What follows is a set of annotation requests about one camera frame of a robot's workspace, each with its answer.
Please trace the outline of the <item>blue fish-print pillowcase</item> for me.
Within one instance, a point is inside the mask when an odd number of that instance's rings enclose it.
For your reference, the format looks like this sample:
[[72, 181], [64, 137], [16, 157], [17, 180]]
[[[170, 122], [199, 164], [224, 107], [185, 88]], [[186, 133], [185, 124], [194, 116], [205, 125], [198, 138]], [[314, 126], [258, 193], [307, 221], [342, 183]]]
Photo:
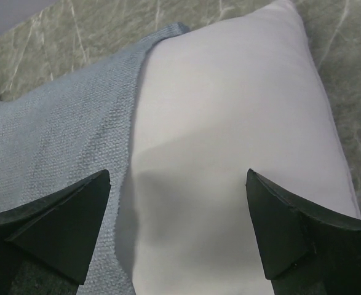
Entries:
[[59, 191], [102, 169], [111, 178], [82, 294], [133, 294], [115, 254], [115, 224], [129, 165], [138, 75], [160, 41], [188, 32], [174, 23], [95, 64], [0, 101], [0, 211]]

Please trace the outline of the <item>white pillow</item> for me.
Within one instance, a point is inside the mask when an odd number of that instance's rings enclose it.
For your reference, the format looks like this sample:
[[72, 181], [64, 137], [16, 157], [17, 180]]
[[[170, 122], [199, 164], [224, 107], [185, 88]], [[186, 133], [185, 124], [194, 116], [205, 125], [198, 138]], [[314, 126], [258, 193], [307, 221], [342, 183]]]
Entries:
[[249, 169], [360, 216], [291, 1], [167, 39], [149, 54], [129, 177], [137, 294], [272, 294], [248, 212]]

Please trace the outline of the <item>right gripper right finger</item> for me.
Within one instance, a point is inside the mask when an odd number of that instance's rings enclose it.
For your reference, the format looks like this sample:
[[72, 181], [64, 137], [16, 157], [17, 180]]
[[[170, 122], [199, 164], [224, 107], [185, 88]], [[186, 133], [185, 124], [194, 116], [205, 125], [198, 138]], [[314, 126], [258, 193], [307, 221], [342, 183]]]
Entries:
[[361, 295], [361, 219], [306, 200], [254, 170], [245, 187], [275, 294]]

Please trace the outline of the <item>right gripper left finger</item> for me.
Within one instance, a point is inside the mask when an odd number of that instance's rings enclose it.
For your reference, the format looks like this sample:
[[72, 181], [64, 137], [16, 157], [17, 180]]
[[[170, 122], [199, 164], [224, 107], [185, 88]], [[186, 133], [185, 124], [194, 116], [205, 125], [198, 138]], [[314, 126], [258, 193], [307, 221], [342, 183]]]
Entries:
[[0, 294], [76, 294], [85, 283], [111, 189], [102, 170], [0, 212]]

